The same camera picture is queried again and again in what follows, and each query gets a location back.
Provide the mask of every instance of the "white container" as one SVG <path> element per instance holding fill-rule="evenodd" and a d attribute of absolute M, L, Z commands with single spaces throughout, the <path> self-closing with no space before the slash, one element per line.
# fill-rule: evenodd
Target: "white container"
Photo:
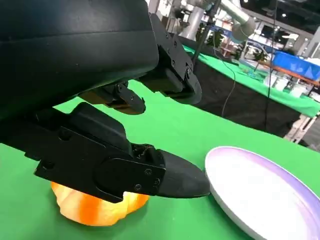
<path fill-rule="evenodd" d="M 264 85 L 268 87 L 272 87 L 275 84 L 277 78 L 278 78 L 277 75 L 271 74 L 271 81 L 270 81 L 270 73 L 269 73 L 264 79 Z"/>
<path fill-rule="evenodd" d="M 295 84 L 290 94 L 296 98 L 300 98 L 301 94 L 304 93 L 305 91 L 306 91 L 305 86 Z"/>
<path fill-rule="evenodd" d="M 277 90 L 279 90 L 279 91 L 283 91 L 284 90 L 284 88 L 287 86 L 287 84 L 288 84 L 288 79 L 286 79 L 286 78 L 278 78 L 278 80 L 276 81 L 276 83 L 275 83 L 275 86 L 274 86 L 274 88 L 275 89 L 277 89 Z"/>

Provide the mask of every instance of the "purple rim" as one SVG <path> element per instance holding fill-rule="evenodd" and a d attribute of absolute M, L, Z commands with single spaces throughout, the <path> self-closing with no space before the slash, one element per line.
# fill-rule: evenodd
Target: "purple rim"
<path fill-rule="evenodd" d="M 303 215 L 303 218 L 307 221 L 309 226 L 317 226 L 316 229 L 312 229 L 311 231 L 314 234 L 316 234 L 316 236 L 318 236 L 318 238 L 320 238 L 320 199 L 316 196 L 316 194 L 310 188 L 308 188 L 304 183 L 302 183 L 298 178 L 296 178 L 294 175 L 289 173 L 283 167 L 277 165 L 276 163 L 272 162 L 271 160 L 267 159 L 266 157 L 258 155 L 254 152 L 251 152 L 251 151 L 248 151 L 248 150 L 245 150 L 242 148 L 238 148 L 238 147 L 220 146 L 220 147 L 213 148 L 206 155 L 206 158 L 205 158 L 206 169 L 205 170 L 207 171 L 207 162 L 212 161 L 212 159 L 214 159 L 214 157 L 219 156 L 219 155 L 230 155 L 230 154 L 233 154 L 233 152 L 235 152 L 237 155 L 243 155 L 249 161 L 252 161 L 260 166 L 263 166 L 264 168 L 268 169 L 269 171 L 277 174 L 287 184 L 289 184 L 296 191 L 300 200 L 303 202 L 303 205 L 300 206 L 300 211 Z M 222 203 L 222 199 L 217 199 L 217 201 L 219 204 Z M 238 216 L 236 216 L 234 213 L 232 213 L 232 214 L 234 216 L 229 216 L 229 217 L 232 220 L 234 220 L 236 222 L 236 224 L 239 225 L 239 223 L 237 221 L 240 219 L 238 219 Z M 245 232 L 247 232 L 250 235 L 252 234 L 252 232 L 247 231 L 248 229 L 243 229 L 243 230 L 245 230 Z"/>

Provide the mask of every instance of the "ceiling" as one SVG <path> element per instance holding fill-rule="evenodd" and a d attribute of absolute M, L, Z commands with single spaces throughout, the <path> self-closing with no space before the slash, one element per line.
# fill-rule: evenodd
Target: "ceiling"
<path fill-rule="evenodd" d="M 320 26 L 320 0 L 277 1 L 277 21 L 311 34 Z M 243 8 L 271 19 L 275 16 L 276 0 L 240 0 L 240 3 Z"/>

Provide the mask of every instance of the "orange object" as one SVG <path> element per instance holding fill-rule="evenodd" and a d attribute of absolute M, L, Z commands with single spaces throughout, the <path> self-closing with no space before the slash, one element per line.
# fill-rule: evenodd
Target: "orange object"
<path fill-rule="evenodd" d="M 123 201 L 111 203 L 86 193 L 51 182 L 60 213 L 68 219 L 88 226 L 111 226 L 132 213 L 149 199 L 148 195 L 125 192 Z"/>

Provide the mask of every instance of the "green tablecloth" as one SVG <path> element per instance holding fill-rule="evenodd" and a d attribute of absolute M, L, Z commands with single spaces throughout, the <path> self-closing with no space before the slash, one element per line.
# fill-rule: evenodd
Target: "green tablecloth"
<path fill-rule="evenodd" d="M 184 46 L 184 49 L 187 52 L 191 52 L 191 53 L 194 52 L 193 49 L 187 46 Z M 235 73 L 235 80 L 238 83 L 257 91 L 260 94 L 265 95 L 266 97 L 268 96 L 269 90 L 268 90 L 268 87 L 263 84 L 262 77 L 256 77 L 256 78 L 250 77 L 245 72 L 243 72 L 240 67 L 234 64 L 230 64 L 228 62 L 224 63 L 222 60 L 219 60 L 212 56 L 200 54 L 199 59 L 205 64 L 209 65 L 210 67 L 227 75 L 231 79 L 234 79 L 234 73 Z M 286 91 L 279 91 L 275 88 L 271 88 L 270 98 L 274 101 L 277 101 L 278 103 L 286 105 L 311 118 L 313 118 L 320 111 L 320 104 L 314 101 L 313 99 L 311 99 L 310 97 L 307 97 L 304 95 L 301 96 L 300 98 L 296 98 Z"/>
<path fill-rule="evenodd" d="M 132 116 L 102 105 L 98 108 L 123 123 L 130 141 L 153 144 L 202 169 L 205 156 L 212 148 L 244 148 L 284 167 L 320 196 L 320 154 L 317 152 L 153 94 L 140 83 L 130 82 L 129 87 L 145 99 L 145 114 Z M 79 102 L 76 98 L 57 108 L 69 113 Z M 146 207 L 112 227 L 77 224 L 60 215 L 50 183 L 33 176 L 36 165 L 22 152 L 0 144 L 1 240 L 250 239 L 211 196 L 151 197 Z"/>

